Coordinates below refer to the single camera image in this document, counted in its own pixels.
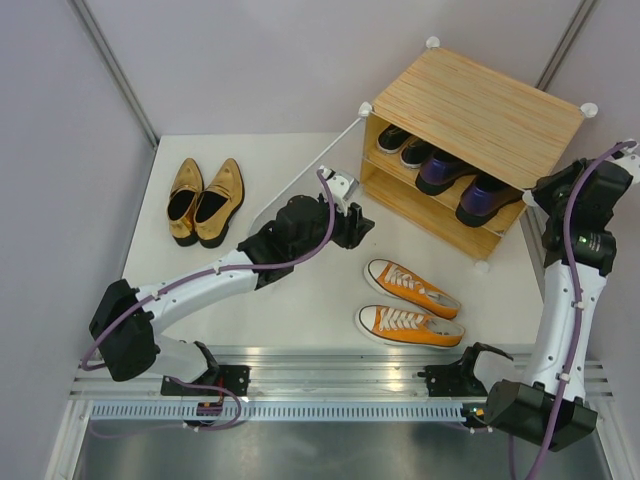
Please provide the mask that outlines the white translucent cabinet door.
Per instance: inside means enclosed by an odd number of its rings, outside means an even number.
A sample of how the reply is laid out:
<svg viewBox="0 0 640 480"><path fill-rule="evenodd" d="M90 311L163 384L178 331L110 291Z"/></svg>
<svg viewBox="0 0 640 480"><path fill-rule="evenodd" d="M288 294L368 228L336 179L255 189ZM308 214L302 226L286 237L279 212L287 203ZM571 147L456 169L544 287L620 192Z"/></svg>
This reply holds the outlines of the white translucent cabinet door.
<svg viewBox="0 0 640 480"><path fill-rule="evenodd" d="M316 171L321 165L349 173L359 181L364 131L365 120L357 118L322 151L318 151L311 163L295 177L292 177L286 187L259 212L249 227L248 235L257 233L266 223L274 220L277 212L291 198L297 195L317 198L324 191L316 175ZM353 201L358 198L360 191L361 187L359 187Z"/></svg>

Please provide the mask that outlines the wooden two-shelf shoe cabinet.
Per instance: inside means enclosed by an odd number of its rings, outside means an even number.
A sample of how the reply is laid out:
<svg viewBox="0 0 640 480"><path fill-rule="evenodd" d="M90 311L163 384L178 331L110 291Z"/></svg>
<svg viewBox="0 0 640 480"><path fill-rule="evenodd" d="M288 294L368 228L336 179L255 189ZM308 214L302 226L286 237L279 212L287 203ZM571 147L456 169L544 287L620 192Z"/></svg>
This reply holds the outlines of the wooden two-shelf shoe cabinet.
<svg viewBox="0 0 640 480"><path fill-rule="evenodd" d="M525 211L517 201L480 227L455 216L471 177L436 196L418 190L416 173L397 152L376 145L396 126L452 154L508 186L523 190L550 174L594 103L560 98L444 49L436 37L372 102L359 108L365 121L360 181L365 193L474 260L488 259Z"/></svg>

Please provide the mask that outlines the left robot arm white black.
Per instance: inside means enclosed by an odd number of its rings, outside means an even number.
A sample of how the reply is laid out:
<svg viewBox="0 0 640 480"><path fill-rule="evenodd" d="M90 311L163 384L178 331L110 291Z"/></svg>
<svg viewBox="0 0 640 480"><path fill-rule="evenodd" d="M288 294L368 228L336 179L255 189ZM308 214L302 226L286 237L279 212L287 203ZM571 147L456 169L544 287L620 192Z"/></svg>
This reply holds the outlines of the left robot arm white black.
<svg viewBox="0 0 640 480"><path fill-rule="evenodd" d="M133 288L125 279L112 283L89 325L103 368L115 382L156 373L197 395L211 393L220 367L208 347L168 338L165 330L214 303L279 281L328 242L354 249L374 226L357 203L342 211L323 196L297 195L209 265L151 286Z"/></svg>

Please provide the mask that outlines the orange canvas sneaker upper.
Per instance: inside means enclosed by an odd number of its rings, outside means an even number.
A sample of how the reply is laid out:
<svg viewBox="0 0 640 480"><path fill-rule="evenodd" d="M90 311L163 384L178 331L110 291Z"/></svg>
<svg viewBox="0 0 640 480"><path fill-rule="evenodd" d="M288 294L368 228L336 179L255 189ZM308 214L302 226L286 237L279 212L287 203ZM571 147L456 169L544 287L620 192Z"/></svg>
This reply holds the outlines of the orange canvas sneaker upper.
<svg viewBox="0 0 640 480"><path fill-rule="evenodd" d="M364 267L364 278L379 293L411 303L438 317L452 320L461 303L406 267L386 259L373 259Z"/></svg>

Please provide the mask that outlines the gold heeled shoe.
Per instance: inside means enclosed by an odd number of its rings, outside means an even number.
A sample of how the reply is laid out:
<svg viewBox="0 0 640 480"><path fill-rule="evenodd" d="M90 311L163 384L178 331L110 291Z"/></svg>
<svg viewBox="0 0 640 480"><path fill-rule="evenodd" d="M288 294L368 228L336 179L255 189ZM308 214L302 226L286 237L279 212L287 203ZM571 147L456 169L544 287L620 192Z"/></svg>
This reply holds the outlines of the gold heeled shoe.
<svg viewBox="0 0 640 480"><path fill-rule="evenodd" d="M231 219L244 202L245 187L241 170L233 158L224 161L212 182L201 193L195 210L195 232L208 249L224 241Z"/></svg>
<svg viewBox="0 0 640 480"><path fill-rule="evenodd" d="M193 158L186 158L174 178L166 210L169 233L180 247L191 246L198 240L194 215L203 189L199 166Z"/></svg>

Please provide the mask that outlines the aluminium rail frame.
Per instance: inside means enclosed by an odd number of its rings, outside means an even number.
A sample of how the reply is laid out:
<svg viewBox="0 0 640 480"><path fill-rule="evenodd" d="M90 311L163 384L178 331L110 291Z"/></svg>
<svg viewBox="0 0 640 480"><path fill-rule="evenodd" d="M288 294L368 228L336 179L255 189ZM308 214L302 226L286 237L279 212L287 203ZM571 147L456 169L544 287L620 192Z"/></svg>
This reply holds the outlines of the aluminium rail frame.
<svg viewBox="0 0 640 480"><path fill-rule="evenodd" d="M218 362L249 368L250 399L267 401L418 401L427 396L419 373L427 365L450 364L455 354L390 355L221 355ZM73 400L155 400L162 377L145 373L114 382L105 370L77 371L69 397Z"/></svg>

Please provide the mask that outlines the purple loafer shoe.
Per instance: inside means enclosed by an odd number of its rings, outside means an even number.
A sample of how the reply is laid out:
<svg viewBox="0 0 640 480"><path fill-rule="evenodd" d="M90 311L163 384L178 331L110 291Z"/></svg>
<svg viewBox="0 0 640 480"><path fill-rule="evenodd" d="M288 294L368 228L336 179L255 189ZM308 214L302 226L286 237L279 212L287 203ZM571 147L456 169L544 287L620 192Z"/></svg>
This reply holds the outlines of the purple loafer shoe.
<svg viewBox="0 0 640 480"><path fill-rule="evenodd" d="M422 193L437 196L453 186L459 178L478 172L478 168L460 158L443 150L435 150L420 167L415 185Z"/></svg>
<svg viewBox="0 0 640 480"><path fill-rule="evenodd" d="M521 200L523 192L485 173L464 190L455 211L464 225L478 228L492 220L506 205Z"/></svg>

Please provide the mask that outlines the gold heeled shoe right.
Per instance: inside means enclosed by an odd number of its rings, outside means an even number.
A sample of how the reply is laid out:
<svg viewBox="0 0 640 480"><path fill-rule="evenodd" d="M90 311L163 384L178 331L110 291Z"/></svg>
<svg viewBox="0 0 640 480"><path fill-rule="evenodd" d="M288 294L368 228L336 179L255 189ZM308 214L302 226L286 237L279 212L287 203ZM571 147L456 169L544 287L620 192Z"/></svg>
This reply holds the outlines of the gold heeled shoe right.
<svg viewBox="0 0 640 480"><path fill-rule="evenodd" d="M233 158L224 161L212 182L201 193L195 210L195 232L208 249L224 241L231 219L244 202L245 187L241 170Z"/></svg>

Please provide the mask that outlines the orange canvas sneaker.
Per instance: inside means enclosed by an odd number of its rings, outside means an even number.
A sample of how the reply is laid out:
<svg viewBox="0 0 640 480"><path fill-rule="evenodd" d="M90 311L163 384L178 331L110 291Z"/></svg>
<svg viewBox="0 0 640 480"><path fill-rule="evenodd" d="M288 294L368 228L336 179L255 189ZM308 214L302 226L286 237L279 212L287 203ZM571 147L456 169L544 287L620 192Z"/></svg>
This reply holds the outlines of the orange canvas sneaker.
<svg viewBox="0 0 640 480"><path fill-rule="evenodd" d="M393 346L453 348L466 333L450 320L382 305L361 308L354 323L370 339Z"/></svg>
<svg viewBox="0 0 640 480"><path fill-rule="evenodd" d="M406 267L386 259L373 259L364 267L364 278L379 293L411 303L438 317L452 320L461 303Z"/></svg>

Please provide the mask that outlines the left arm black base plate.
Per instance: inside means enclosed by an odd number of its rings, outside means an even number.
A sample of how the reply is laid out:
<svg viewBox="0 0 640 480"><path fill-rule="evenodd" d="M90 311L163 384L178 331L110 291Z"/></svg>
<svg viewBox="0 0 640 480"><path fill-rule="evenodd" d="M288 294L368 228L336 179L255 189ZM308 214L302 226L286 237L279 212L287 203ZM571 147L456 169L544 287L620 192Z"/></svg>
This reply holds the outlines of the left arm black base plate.
<svg viewBox="0 0 640 480"><path fill-rule="evenodd" d="M241 397L247 394L250 373L247 365L221 365L217 374L206 372L189 386L164 377L160 393L162 396L225 396L225 393L218 390L205 389L205 386L215 386Z"/></svg>

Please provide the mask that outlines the black canvas sneaker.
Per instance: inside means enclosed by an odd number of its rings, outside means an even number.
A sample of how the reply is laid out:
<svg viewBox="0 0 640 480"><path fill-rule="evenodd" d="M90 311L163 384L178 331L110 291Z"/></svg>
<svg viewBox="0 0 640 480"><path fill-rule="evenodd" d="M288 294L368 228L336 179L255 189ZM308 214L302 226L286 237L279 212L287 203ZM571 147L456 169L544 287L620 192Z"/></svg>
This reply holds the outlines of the black canvas sneaker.
<svg viewBox="0 0 640 480"><path fill-rule="evenodd" d="M401 150L405 143L412 137L410 132L390 124L377 137L376 146L385 154L395 154Z"/></svg>
<svg viewBox="0 0 640 480"><path fill-rule="evenodd" d="M402 150L401 164L408 169L418 169L432 155L435 147L424 140L413 139Z"/></svg>

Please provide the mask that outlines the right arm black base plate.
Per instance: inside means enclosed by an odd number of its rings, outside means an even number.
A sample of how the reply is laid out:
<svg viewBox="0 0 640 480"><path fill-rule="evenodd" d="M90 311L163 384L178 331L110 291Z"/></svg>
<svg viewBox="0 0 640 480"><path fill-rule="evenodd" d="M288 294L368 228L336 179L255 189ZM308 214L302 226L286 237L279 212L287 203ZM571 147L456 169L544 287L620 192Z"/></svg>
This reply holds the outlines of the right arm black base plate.
<svg viewBox="0 0 640 480"><path fill-rule="evenodd" d="M469 396L469 389L457 364L429 365L417 372L426 384L428 395L434 398Z"/></svg>

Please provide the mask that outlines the orange canvas sneaker lower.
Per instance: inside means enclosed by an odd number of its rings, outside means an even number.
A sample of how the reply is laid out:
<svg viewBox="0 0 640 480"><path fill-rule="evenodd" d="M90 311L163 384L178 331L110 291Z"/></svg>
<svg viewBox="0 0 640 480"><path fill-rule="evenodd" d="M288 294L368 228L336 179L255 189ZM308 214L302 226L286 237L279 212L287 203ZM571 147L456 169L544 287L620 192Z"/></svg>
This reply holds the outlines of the orange canvas sneaker lower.
<svg viewBox="0 0 640 480"><path fill-rule="evenodd" d="M382 305L361 308L354 323L370 339L393 346L453 348L466 333L450 320Z"/></svg>

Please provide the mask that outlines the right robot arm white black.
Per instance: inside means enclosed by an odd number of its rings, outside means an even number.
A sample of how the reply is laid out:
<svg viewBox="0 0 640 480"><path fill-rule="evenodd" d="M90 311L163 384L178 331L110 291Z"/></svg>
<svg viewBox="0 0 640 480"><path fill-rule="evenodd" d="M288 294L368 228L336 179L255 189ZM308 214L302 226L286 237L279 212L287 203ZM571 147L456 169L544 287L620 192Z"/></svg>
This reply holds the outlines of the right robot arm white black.
<svg viewBox="0 0 640 480"><path fill-rule="evenodd" d="M617 253L606 226L639 182L639 157L617 151L578 160L526 191L548 216L543 234L544 306L523 373L486 344L467 348L456 371L459 388L486 393L483 420L512 436L558 452L589 435L597 414L586 403L584 363L596 305Z"/></svg>

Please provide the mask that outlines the gold heeled shoe left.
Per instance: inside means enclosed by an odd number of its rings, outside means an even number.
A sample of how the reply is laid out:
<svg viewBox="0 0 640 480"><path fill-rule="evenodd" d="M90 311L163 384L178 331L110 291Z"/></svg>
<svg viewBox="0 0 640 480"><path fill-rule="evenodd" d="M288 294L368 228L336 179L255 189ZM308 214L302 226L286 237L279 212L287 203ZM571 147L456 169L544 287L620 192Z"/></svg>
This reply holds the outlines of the gold heeled shoe left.
<svg viewBox="0 0 640 480"><path fill-rule="evenodd" d="M186 158L174 178L166 210L169 233L180 247L191 246L198 240L194 215L203 189L199 166L193 158Z"/></svg>

